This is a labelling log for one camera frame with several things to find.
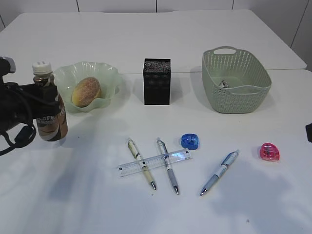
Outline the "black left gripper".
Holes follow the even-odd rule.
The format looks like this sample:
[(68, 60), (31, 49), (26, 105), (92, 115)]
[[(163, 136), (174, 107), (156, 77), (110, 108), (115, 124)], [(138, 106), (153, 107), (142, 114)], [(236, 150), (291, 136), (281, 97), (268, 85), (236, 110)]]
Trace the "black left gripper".
[(0, 84), (0, 130), (6, 132), (20, 123), (30, 124), (34, 119), (56, 116), (60, 113), (56, 86), (37, 84)]

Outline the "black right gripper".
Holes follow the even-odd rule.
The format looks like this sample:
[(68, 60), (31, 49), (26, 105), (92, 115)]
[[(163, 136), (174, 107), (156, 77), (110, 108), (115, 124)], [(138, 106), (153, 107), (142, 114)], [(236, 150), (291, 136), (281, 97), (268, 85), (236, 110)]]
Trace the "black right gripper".
[(307, 141), (312, 143), (312, 124), (308, 124), (305, 126)]

